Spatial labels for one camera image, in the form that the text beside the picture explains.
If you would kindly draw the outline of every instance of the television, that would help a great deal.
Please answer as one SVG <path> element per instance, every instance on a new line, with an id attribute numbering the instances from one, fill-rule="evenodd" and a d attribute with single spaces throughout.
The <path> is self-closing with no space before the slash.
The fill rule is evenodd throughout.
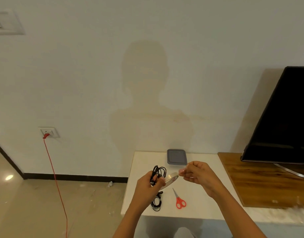
<path id="1" fill-rule="evenodd" d="M 241 161 L 304 165 L 304 67 L 286 67 Z"/>

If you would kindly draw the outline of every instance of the red cable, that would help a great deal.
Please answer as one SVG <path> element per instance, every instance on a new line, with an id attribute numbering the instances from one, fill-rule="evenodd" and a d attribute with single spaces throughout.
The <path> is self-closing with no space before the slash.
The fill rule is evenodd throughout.
<path id="1" fill-rule="evenodd" d="M 59 191 L 59 187 L 58 187 L 58 183 L 57 183 L 57 180 L 56 180 L 56 175 L 55 175 L 53 163 L 52 163 L 51 157 L 49 156 L 48 149 L 47 149 L 47 146 L 46 146 L 46 143 L 45 143 L 45 139 L 47 138 L 47 136 L 49 136 L 49 134 L 45 134 L 44 137 L 43 137 L 43 140 L 44 140 L 45 148 L 46 148 L 46 151 L 47 151 L 47 154 L 48 154 L 48 157 L 49 157 L 49 161 L 51 162 L 51 166 L 52 166 L 52 170 L 53 170 L 53 173 L 54 173 L 54 178 L 55 178 L 56 186 L 57 186 L 57 189 L 58 189 L 59 197 L 61 198 L 61 192 Z M 63 205 L 65 216 L 66 216 L 66 238 L 67 238 L 68 219 L 67 219 L 67 214 L 66 214 L 66 210 L 65 210 L 65 206 L 64 206 L 62 198 L 61 198 L 61 204 Z"/>

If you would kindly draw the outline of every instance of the coiled black cable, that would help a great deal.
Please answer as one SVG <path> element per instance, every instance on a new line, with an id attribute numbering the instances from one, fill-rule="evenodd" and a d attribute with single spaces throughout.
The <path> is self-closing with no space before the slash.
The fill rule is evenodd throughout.
<path id="1" fill-rule="evenodd" d="M 152 186 L 154 186 L 156 184 L 156 181 L 153 180 L 153 177 L 157 175 L 158 178 L 160 177 L 166 177 L 166 168 L 165 167 L 158 167 L 157 165 L 154 166 L 151 178 L 150 178 L 150 184 Z M 154 200 L 151 202 L 151 206 L 153 208 L 153 210 L 155 211 L 159 211 L 161 209 L 161 204 L 162 204 L 162 200 L 161 200 L 161 194 L 163 194 L 162 191 L 158 192 L 156 197 L 154 198 Z M 155 204 L 155 199 L 158 198 L 159 199 L 159 203 L 158 205 Z"/>

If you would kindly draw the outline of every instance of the tape roll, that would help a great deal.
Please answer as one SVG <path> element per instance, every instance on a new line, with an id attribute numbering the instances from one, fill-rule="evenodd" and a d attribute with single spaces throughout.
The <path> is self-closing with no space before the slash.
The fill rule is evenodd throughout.
<path id="1" fill-rule="evenodd" d="M 172 184 L 175 180 L 177 180 L 177 178 L 178 178 L 177 172 L 171 173 L 170 175 L 166 176 L 165 177 L 165 186 L 163 186 L 161 189 L 164 189 L 167 186 L 169 186 L 170 184 Z"/>

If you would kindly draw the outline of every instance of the beige tile floor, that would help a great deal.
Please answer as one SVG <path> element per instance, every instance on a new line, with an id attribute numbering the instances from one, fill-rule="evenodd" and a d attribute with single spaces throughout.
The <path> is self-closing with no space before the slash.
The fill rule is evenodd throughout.
<path id="1" fill-rule="evenodd" d="M 8 175 L 14 175 L 6 181 Z M 111 237 L 121 220 L 126 184 L 59 181 L 68 237 Z M 65 237 L 55 181 L 22 180 L 0 154 L 0 238 Z"/>

